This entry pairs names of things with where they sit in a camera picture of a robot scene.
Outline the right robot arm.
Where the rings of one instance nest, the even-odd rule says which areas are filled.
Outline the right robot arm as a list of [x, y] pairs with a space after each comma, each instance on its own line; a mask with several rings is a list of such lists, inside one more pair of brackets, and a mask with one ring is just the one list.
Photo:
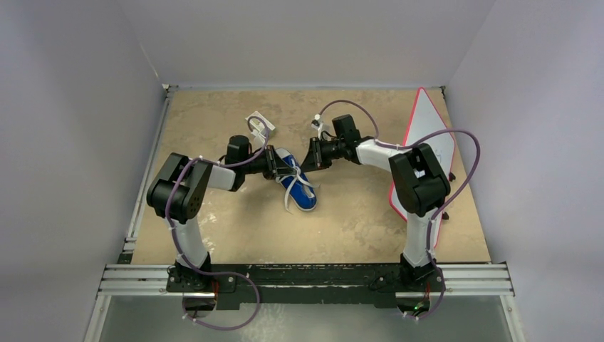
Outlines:
[[427, 140], [451, 131], [438, 130], [410, 146], [391, 147], [375, 141], [373, 137], [361, 136], [349, 114], [334, 118], [332, 124], [334, 138], [311, 138], [308, 153], [301, 163], [302, 172], [324, 170], [332, 165], [333, 160], [340, 158], [390, 172], [398, 201], [407, 213], [400, 281], [407, 289], [420, 288], [437, 270], [432, 225], [451, 191], [449, 177]]

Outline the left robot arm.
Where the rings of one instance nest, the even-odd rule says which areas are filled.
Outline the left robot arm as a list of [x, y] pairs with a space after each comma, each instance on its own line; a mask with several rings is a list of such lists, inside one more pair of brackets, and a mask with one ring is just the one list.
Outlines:
[[221, 162], [171, 153], [147, 191], [147, 204], [166, 222], [177, 251], [168, 291], [204, 291], [217, 275], [197, 220], [207, 189], [235, 192], [253, 174], [267, 180], [296, 175], [271, 145], [253, 151], [247, 137], [234, 135], [226, 148]]

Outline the small white cardboard box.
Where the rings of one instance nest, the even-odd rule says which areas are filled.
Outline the small white cardboard box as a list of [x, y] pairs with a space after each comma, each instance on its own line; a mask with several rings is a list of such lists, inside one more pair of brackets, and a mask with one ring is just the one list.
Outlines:
[[245, 121], [250, 132], [252, 123], [262, 123], [264, 126], [270, 129], [270, 134], [276, 130], [276, 126], [258, 111], [254, 111], [251, 115], [248, 115], [245, 118]]

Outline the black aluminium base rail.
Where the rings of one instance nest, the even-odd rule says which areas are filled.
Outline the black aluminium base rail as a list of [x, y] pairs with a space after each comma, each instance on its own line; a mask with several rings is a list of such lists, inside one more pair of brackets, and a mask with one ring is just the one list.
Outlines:
[[505, 264], [442, 264], [417, 283], [397, 263], [214, 264], [203, 277], [171, 265], [107, 265], [102, 296], [173, 296], [205, 299], [219, 310], [242, 304], [364, 304], [423, 311], [439, 296], [507, 296], [514, 288]]

